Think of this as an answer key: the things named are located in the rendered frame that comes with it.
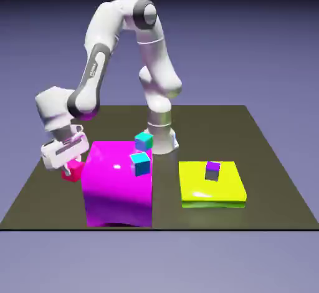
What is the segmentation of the small purple cube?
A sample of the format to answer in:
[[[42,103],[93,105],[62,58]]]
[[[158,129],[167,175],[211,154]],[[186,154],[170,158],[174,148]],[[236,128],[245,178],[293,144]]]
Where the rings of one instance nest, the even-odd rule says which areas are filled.
[[[205,179],[217,181],[219,179],[221,164],[215,161],[206,162]]]

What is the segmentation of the large magenta box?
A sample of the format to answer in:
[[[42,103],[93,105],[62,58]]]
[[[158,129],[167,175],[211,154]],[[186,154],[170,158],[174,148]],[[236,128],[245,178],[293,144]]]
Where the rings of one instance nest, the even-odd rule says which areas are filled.
[[[152,226],[152,171],[135,173],[142,160],[152,166],[153,155],[146,150],[133,163],[130,155],[139,152],[133,141],[92,143],[81,175],[88,226]]]

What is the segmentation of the small cyan cube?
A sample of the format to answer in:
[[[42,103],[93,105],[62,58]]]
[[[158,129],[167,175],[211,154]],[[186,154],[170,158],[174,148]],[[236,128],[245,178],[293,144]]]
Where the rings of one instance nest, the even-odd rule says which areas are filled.
[[[151,160],[145,152],[131,154],[130,160],[135,176],[146,175],[150,172]]]

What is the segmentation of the large yellow box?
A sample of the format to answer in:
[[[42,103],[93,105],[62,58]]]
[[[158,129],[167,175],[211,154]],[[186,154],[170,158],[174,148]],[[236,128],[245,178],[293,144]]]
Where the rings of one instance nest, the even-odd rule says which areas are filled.
[[[179,184],[183,208],[243,208],[247,193],[233,161],[221,164],[219,179],[205,179],[207,161],[180,161]]]

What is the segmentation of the small teal cube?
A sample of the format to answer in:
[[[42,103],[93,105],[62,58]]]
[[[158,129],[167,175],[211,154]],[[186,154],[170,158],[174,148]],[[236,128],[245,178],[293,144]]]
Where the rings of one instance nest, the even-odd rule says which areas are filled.
[[[141,132],[135,136],[135,148],[140,151],[146,151],[153,147],[153,135]]]

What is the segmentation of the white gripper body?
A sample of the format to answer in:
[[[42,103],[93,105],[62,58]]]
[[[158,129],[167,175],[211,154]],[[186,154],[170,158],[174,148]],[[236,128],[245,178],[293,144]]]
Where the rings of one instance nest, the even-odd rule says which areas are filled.
[[[84,133],[76,133],[66,142],[52,140],[42,145],[41,155],[48,170],[59,169],[70,160],[76,159],[89,149],[89,143]]]

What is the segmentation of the small red cube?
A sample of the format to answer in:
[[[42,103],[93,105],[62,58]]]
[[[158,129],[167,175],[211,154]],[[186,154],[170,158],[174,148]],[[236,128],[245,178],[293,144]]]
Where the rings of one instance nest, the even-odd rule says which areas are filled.
[[[67,180],[67,181],[71,181],[71,182],[76,182],[79,179],[81,179],[81,174],[82,174],[82,170],[84,168],[85,163],[82,161],[77,161],[77,160],[70,160],[68,163],[68,168],[70,170],[70,175],[67,176],[65,174],[65,171],[62,170],[61,175],[62,178]]]

